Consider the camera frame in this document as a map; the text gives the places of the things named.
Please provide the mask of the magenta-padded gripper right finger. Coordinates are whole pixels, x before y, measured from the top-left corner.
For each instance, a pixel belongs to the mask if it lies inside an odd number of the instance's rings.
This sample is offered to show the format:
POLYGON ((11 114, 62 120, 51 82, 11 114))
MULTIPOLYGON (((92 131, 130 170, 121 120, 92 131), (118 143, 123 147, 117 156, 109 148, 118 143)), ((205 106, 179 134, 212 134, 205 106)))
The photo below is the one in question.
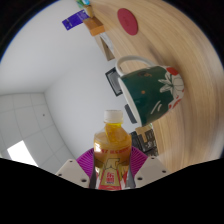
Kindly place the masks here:
POLYGON ((167 175, 170 175, 170 171, 159 159, 147 156, 135 147, 132 148, 128 172, 129 189, 143 187, 167 175))

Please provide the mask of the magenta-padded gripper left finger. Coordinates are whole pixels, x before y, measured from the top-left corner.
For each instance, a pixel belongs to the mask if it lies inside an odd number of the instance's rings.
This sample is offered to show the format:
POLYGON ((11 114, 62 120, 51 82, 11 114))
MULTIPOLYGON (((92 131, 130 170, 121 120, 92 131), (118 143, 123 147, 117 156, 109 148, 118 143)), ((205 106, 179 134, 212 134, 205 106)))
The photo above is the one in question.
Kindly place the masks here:
POLYGON ((56 175, 81 187, 94 189, 96 185, 94 149, 87 150, 77 159, 68 159, 56 175))

